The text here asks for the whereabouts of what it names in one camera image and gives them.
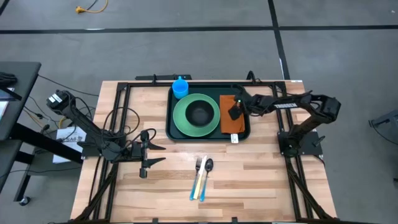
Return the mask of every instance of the yellow cable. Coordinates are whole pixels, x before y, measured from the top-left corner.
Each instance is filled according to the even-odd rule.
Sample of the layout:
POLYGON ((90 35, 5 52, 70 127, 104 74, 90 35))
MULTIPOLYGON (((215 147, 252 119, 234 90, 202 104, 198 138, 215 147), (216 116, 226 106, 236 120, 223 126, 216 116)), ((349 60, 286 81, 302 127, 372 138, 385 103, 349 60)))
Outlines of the yellow cable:
POLYGON ((32 118, 33 120, 35 120, 36 122, 38 122, 38 124, 43 128, 44 127, 44 124, 41 122, 41 121, 39 121, 37 118, 35 118, 34 116, 32 116, 28 111, 25 111, 29 116, 30 116, 30 118, 32 118))
POLYGON ((60 129, 62 128, 62 123, 63 123, 63 121, 65 121, 67 119, 67 117, 63 117, 63 118, 61 118, 61 120, 60 120, 60 122, 58 123, 58 127, 60 127, 60 129))
POLYGON ((99 13, 99 12, 104 11, 106 9, 106 6, 108 6, 108 0, 105 0, 105 6, 102 9, 100 9, 100 10, 92 11, 92 10, 83 9, 82 7, 78 6, 78 7, 76 7, 75 12, 77 14, 79 14, 81 12, 99 13))

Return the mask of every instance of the cable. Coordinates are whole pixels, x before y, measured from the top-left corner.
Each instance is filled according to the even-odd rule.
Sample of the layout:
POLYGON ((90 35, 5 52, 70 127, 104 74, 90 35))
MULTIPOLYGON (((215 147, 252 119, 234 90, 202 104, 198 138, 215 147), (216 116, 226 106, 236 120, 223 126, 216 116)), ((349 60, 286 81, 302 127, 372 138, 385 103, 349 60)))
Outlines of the cable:
POLYGON ((68 139, 70 136, 72 136, 72 134, 76 131, 76 125, 75 125, 75 128, 73 129, 73 131, 67 136, 67 137, 65 137, 64 139, 61 139, 60 140, 60 142, 64 142, 66 139, 68 139))
POLYGON ((313 155, 313 156, 315 156, 315 158, 317 158, 319 161, 321 161, 323 163, 323 166, 326 166, 325 161, 323 161, 323 159, 319 158, 319 156, 317 156, 317 155, 313 155))
POLYGON ((95 179, 97 178, 97 171, 98 171, 98 166, 99 166, 99 164, 100 164, 100 160, 101 160, 101 156, 98 156, 97 164, 95 165, 93 184, 91 185, 91 191, 90 191, 90 197, 88 198, 88 203, 91 202, 91 197, 93 196, 93 190, 94 190, 94 185, 95 185, 95 179))
MULTIPOLYGON (((129 131, 129 132, 126 133, 126 134, 122 134, 121 136, 115 136, 115 137, 107 137, 108 139, 121 139, 121 138, 126 137, 126 136, 128 136, 129 134, 133 133, 133 132, 138 128, 139 123, 140 123, 139 115, 137 114, 136 111, 134 111, 134 110, 131 109, 131 108, 127 108, 127 110, 132 111, 133 113, 135 113, 135 114, 137 115, 137 118, 138 118, 137 126, 136 126, 132 131, 129 131)), ((105 126, 106 126, 106 123, 107 123, 107 121, 108 121, 109 116, 112 114, 113 111, 114 111, 114 110, 111 110, 111 112, 109 112, 108 115, 106 116, 105 122, 104 122, 104 125, 103 125, 103 128, 102 128, 102 130, 101 130, 101 142, 102 142, 105 146, 106 146, 106 144, 105 144, 105 142, 104 142, 105 126)), ((115 151, 113 151, 110 147, 108 147, 108 146, 106 146, 106 147, 107 147, 111 152, 115 152, 115 151)))
POLYGON ((33 172, 33 173, 36 173, 36 174, 42 174, 42 173, 45 173, 45 172, 57 172, 57 171, 66 171, 66 170, 73 170, 73 169, 81 169, 81 167, 75 167, 75 168, 69 168, 69 169, 60 169, 60 170, 45 170, 45 171, 33 171, 33 170, 29 170, 29 169, 27 169, 27 170, 14 170, 14 171, 8 172, 7 174, 1 175, 0 179, 2 177, 4 177, 4 176, 8 175, 8 174, 13 173, 13 172, 22 172, 22 171, 26 172, 26 171, 28 171, 28 172, 33 172))
POLYGON ((42 129, 44 127, 44 124, 42 124, 39 120, 37 120, 35 117, 33 117, 32 115, 30 115, 30 113, 26 110, 24 110, 25 113, 27 113, 29 115, 29 117, 40 127, 40 129, 42 129))
POLYGON ((128 133, 131 131, 131 128, 130 128, 130 126, 128 126, 128 125, 124 125, 124 128, 129 128, 128 133))
POLYGON ((65 121, 67 119, 67 117, 63 117, 63 118, 61 118, 61 120, 59 121, 59 123, 58 123, 58 126, 59 126, 59 128, 62 128, 62 123, 63 123, 63 121, 65 121))
POLYGON ((102 9, 100 9, 100 10, 92 11, 92 10, 88 10, 88 9, 83 9, 82 7, 78 6, 78 7, 76 7, 75 12, 76 12, 77 14, 82 13, 82 12, 100 13, 100 12, 102 12, 102 11, 104 11, 104 10, 106 9, 106 6, 108 6, 108 0, 105 0, 105 5, 104 5, 104 7, 103 7, 102 9))
POLYGON ((75 97, 75 99, 80 100, 86 106, 86 108, 88 110, 88 113, 90 114, 90 119, 92 120, 93 119, 93 115, 91 114, 90 108, 88 107, 87 103, 84 100, 82 100, 80 97, 75 97))
MULTIPOLYGON (((44 113, 44 111, 41 109, 41 107, 39 107, 39 104, 36 102, 36 100, 35 100, 33 97, 31 97, 31 96, 29 96, 29 98, 33 100, 33 102, 36 104, 36 106, 38 107, 38 109, 47 117, 47 119, 49 119, 49 120, 51 120, 52 122, 54 122, 55 127, 59 128, 59 127, 57 126, 57 122, 54 121, 54 119, 52 119, 49 115, 47 115, 46 113, 44 113)), ((32 110, 29 110, 29 111, 32 112, 33 114, 35 114, 38 118, 40 118, 40 117, 41 117, 40 119, 43 118, 43 115, 41 115, 41 114, 39 114, 39 113, 35 113, 35 112, 33 112, 32 110)))
POLYGON ((45 80, 48 80, 48 81, 50 81, 50 82, 52 82, 52 83, 55 83, 55 84, 57 84, 57 85, 60 85, 60 86, 62 86, 62 87, 65 87, 65 88, 67 88, 67 89, 69 89, 69 90, 76 91, 76 92, 78 92, 78 93, 86 94, 86 95, 89 95, 89 96, 99 96, 99 95, 96 95, 96 94, 85 93, 85 92, 83 92, 83 91, 79 91, 79 90, 72 89, 72 88, 70 88, 70 87, 67 87, 67 86, 62 85, 62 84, 60 84, 60 83, 57 83, 57 82, 55 82, 55 81, 53 81, 53 80, 51 80, 51 79, 49 79, 49 78, 43 77, 43 76, 41 76, 41 75, 39 75, 39 77, 44 78, 45 80))
MULTIPOLYGON (((144 129, 143 131, 154 131, 154 135, 153 135, 148 141, 151 141, 151 140, 156 136, 156 130, 155 130, 154 128, 144 129)), ((127 144, 123 149, 127 149, 135 140, 137 140, 137 138, 138 138, 139 136, 141 136, 141 133, 142 133, 142 132, 140 132, 136 137, 134 137, 134 139, 132 139, 132 140, 129 142, 129 144, 127 144)))
POLYGON ((396 142, 394 142, 394 141, 391 141, 390 139, 388 139, 388 138, 386 138, 385 136, 383 136, 383 135, 376 129, 376 127, 374 127, 373 121, 371 121, 371 124, 372 124, 372 128, 373 128, 382 138, 384 138, 386 141, 389 141, 389 142, 391 142, 391 143, 393 143, 393 144, 395 144, 395 145, 398 146, 398 143, 396 143, 396 142))
POLYGON ((95 0, 88 8, 87 8, 87 10, 90 10, 94 5, 95 5, 95 3, 97 3, 98 2, 98 0, 95 0))

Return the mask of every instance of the orange napkin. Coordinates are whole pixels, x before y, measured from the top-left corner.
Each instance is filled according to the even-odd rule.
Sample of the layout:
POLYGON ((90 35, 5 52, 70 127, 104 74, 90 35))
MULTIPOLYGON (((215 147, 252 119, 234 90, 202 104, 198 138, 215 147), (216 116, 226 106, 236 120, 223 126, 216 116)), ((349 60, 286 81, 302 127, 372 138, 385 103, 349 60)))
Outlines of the orange napkin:
POLYGON ((228 113, 228 110, 235 104, 234 97, 234 95, 220 95, 221 133, 224 134, 238 134, 244 132, 243 114, 233 121, 228 113))

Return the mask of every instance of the gray concrete floor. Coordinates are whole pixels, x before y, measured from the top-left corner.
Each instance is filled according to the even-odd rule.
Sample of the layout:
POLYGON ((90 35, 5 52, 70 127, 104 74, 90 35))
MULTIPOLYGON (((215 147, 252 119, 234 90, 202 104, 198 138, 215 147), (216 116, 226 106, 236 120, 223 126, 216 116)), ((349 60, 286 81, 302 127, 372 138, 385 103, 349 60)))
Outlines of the gray concrete floor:
MULTIPOLYGON (((100 14, 74 13, 77 5, 90 3, 11 0, 0 17, 0 29, 271 25, 265 0, 118 0, 100 14)), ((283 26, 398 24, 396 1, 278 0, 275 7, 283 26)), ((291 79, 303 80, 306 89, 335 96, 343 104, 338 120, 318 129, 326 135, 326 172, 343 220, 398 220, 398 189, 392 183, 398 176, 398 148, 368 126, 369 119, 397 109, 397 39, 398 30, 282 32, 291 79)), ((282 78, 272 31, 1 35, 0 49, 0 60, 42 62, 41 75, 91 93, 99 93, 103 80, 153 73, 231 79, 253 70, 261 79, 282 78)), ((45 106, 56 89, 62 87, 38 79, 31 96, 59 119, 45 106)), ((76 96, 96 105, 95 97, 76 96)), ((30 100, 27 106, 38 110, 30 100)), ((26 114, 19 122, 39 130, 26 114)), ((13 169, 23 168, 16 162, 13 169)), ((26 194, 34 200, 26 207, 12 202, 21 175, 11 174, 0 195, 3 223, 69 219, 78 170, 31 178, 26 194)))

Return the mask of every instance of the fork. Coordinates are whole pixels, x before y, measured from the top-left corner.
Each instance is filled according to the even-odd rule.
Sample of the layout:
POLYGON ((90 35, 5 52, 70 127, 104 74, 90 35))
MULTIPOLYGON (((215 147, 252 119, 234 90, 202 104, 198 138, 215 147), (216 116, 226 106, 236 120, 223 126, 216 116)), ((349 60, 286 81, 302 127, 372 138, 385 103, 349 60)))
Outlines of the fork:
POLYGON ((193 200, 193 195, 195 194, 195 186, 197 185, 197 178, 198 178, 198 172, 200 169, 200 165, 201 165, 201 158, 199 157, 197 159, 197 163, 195 165, 195 169, 197 170, 197 173, 195 174, 195 180, 193 181, 193 187, 192 187, 191 195, 189 196, 189 200, 193 200))

